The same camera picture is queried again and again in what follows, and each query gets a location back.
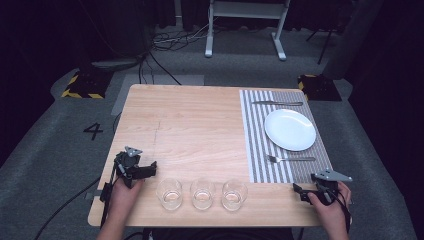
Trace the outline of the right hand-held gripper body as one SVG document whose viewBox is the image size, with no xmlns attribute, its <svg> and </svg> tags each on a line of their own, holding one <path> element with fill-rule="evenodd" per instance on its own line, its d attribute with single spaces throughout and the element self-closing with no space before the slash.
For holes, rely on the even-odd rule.
<svg viewBox="0 0 424 240">
<path fill-rule="evenodd" d="M 338 197 L 338 183 L 352 182 L 353 178 L 331 169 L 325 169 L 311 174 L 311 179 L 317 187 L 316 195 L 322 204 L 332 204 Z"/>
</svg>

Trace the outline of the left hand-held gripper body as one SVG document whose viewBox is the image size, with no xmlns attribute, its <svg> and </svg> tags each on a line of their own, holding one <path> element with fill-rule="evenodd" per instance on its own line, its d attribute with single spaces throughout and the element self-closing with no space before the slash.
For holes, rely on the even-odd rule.
<svg viewBox="0 0 424 240">
<path fill-rule="evenodd" d="M 116 174 L 128 188 L 132 187 L 133 180 L 142 178 L 142 169 L 139 167 L 141 153 L 139 149 L 126 146 L 114 159 Z"/>
</svg>

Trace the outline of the person's right hand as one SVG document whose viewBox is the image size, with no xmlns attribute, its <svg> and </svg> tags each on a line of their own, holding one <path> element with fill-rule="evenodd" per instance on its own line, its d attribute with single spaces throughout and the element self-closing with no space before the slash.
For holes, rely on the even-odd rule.
<svg viewBox="0 0 424 240">
<path fill-rule="evenodd" d="M 343 182 L 338 183 L 340 202 L 334 202 L 331 205 L 324 205 L 314 193 L 309 193 L 309 199 L 314 206 L 318 217 L 324 229 L 345 229 L 347 231 L 347 218 L 345 212 L 349 209 L 348 204 L 351 200 L 351 191 Z"/>
</svg>

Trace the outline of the person's left hand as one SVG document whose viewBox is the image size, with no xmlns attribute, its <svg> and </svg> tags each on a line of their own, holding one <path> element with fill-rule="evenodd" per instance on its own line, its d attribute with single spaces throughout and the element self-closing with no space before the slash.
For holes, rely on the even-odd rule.
<svg viewBox="0 0 424 240">
<path fill-rule="evenodd" d="M 115 182 L 105 224 L 115 229 L 125 226 L 143 185 L 144 180 L 137 180 L 131 188 L 122 179 Z"/>
</svg>

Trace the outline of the silver fork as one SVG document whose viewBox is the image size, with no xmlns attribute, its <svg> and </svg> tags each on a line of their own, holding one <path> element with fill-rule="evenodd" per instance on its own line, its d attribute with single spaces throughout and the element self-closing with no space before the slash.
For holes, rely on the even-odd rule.
<svg viewBox="0 0 424 240">
<path fill-rule="evenodd" d="M 311 162 L 316 161 L 317 159 L 315 157 L 295 157 L 295 158 L 282 158 L 272 155 L 266 155 L 265 162 L 271 162 L 271 163 L 279 163 L 279 162 Z"/>
</svg>

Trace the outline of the clear drinking glass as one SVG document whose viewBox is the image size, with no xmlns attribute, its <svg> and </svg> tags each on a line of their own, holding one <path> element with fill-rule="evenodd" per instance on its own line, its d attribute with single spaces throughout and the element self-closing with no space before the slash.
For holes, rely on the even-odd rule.
<svg viewBox="0 0 424 240">
<path fill-rule="evenodd" d="M 164 179 L 156 188 L 156 196 L 166 210 L 176 210 L 183 200 L 182 185 L 176 179 Z"/>
<path fill-rule="evenodd" d="M 207 210 L 213 204 L 215 185 L 207 179 L 196 179 L 190 186 L 193 206 L 198 210 Z"/>
<path fill-rule="evenodd" d="M 238 211 L 248 196 L 247 186 L 238 180 L 232 179 L 222 187 L 221 203 L 228 211 Z"/>
</svg>

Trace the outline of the white round plate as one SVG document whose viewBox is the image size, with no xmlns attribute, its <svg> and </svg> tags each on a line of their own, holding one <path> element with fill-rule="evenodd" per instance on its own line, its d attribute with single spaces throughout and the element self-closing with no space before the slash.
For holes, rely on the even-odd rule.
<svg viewBox="0 0 424 240">
<path fill-rule="evenodd" d="M 268 114 L 264 128 L 274 144 L 289 151 L 306 150 L 315 143 L 317 137 L 312 122 L 303 114 L 289 109 L 279 109 Z"/>
</svg>

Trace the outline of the grey striped placemat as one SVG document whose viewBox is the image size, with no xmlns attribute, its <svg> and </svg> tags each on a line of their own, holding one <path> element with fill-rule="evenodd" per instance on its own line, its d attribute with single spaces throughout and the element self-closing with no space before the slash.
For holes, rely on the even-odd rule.
<svg viewBox="0 0 424 240">
<path fill-rule="evenodd" d="M 307 99 L 301 91 L 240 90 L 250 181 L 253 183 L 311 183 L 310 174 L 331 169 L 327 151 L 319 134 Z M 253 101 L 303 102 L 302 106 L 250 105 Z M 264 121 L 268 114 L 289 109 L 306 116 L 315 127 L 315 143 L 303 151 L 289 151 L 274 144 L 266 135 Z M 311 162 L 265 162 L 266 155 L 282 158 L 315 157 Z"/>
</svg>

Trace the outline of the silver table knife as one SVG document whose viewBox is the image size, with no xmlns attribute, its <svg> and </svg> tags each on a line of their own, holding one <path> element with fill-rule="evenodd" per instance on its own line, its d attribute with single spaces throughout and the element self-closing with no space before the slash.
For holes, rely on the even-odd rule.
<svg viewBox="0 0 424 240">
<path fill-rule="evenodd" d="M 253 101 L 250 105 L 302 106 L 303 102 Z"/>
</svg>

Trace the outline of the black yellow-striped floor base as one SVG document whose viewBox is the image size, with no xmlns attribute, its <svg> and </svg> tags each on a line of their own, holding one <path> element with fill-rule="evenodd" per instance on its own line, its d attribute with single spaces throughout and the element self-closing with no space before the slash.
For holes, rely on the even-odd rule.
<svg viewBox="0 0 424 240">
<path fill-rule="evenodd" d="M 104 99 L 112 77 L 113 72 L 77 71 L 67 84 L 62 97 Z"/>
<path fill-rule="evenodd" d="M 341 101 L 341 96 L 331 79 L 322 74 L 304 74 L 297 78 L 298 87 L 308 100 Z"/>
</svg>

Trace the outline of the round grey stand base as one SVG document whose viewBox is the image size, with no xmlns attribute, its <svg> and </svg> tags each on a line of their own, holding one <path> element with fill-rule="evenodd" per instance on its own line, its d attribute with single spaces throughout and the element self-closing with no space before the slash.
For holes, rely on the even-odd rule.
<svg viewBox="0 0 424 240">
<path fill-rule="evenodd" d="M 106 72 L 124 71 L 140 64 L 139 58 L 119 58 L 104 61 L 92 62 L 92 66 L 98 70 Z"/>
</svg>

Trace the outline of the black tripod stand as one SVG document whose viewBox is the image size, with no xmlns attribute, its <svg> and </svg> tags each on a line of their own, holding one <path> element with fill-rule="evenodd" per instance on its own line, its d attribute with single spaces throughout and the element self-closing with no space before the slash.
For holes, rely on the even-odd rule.
<svg viewBox="0 0 424 240">
<path fill-rule="evenodd" d="M 326 34 L 326 37 L 325 37 L 325 41 L 324 41 L 324 44 L 323 44 L 323 47 L 322 47 L 322 49 L 321 49 L 321 52 L 320 52 L 320 55 L 319 55 L 319 58 L 318 58 L 318 61 L 317 61 L 317 64 L 318 65 L 320 65 L 321 63 L 322 63 L 322 60 L 323 60 L 323 57 L 324 57 L 324 54 L 325 54 L 325 52 L 326 52 L 326 50 L 327 50 L 327 47 L 328 47 L 328 44 L 329 44 L 329 41 L 330 41 L 330 39 L 331 39 L 331 36 L 334 34 L 336 32 L 336 29 L 334 29 L 334 28 L 331 28 L 331 29 L 327 29 L 327 30 L 323 30 L 323 29 L 318 29 L 318 30 L 315 30 L 315 31 L 313 31 L 307 38 L 306 38 L 306 42 L 309 42 L 317 33 L 325 33 Z"/>
</svg>

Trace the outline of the white metal desk frame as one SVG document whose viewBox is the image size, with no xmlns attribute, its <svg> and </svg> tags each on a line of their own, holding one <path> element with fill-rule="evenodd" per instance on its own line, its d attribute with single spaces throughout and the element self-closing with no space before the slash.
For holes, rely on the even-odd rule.
<svg viewBox="0 0 424 240">
<path fill-rule="evenodd" d="M 282 3 L 258 3 L 258 2 L 225 2 L 222 0 L 210 0 L 208 8 L 208 33 L 204 55 L 210 58 L 213 55 L 214 19 L 217 17 L 254 18 L 278 20 L 277 30 L 271 33 L 272 41 L 281 61 L 287 59 L 281 42 L 281 34 L 289 10 L 291 0 L 283 0 Z"/>
</svg>

